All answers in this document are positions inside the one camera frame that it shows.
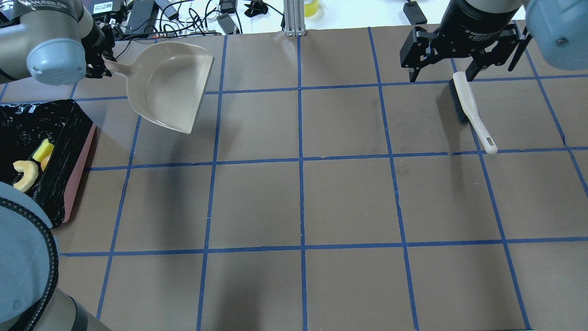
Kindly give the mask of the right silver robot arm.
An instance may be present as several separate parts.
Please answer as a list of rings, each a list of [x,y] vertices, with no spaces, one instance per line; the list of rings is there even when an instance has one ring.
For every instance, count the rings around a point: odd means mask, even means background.
[[[410,82],[443,59],[471,58],[472,81],[490,66],[510,60],[512,71],[532,40],[544,61],[567,71],[587,69],[585,0],[451,0],[433,32],[411,29],[399,57]]]

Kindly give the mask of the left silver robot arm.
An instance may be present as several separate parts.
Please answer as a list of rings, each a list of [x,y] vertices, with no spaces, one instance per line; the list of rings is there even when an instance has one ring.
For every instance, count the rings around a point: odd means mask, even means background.
[[[80,0],[15,0],[1,25],[1,83],[109,76],[104,36]],[[1,107],[1,329],[107,331],[59,287],[52,230],[69,220],[96,126],[74,100]]]

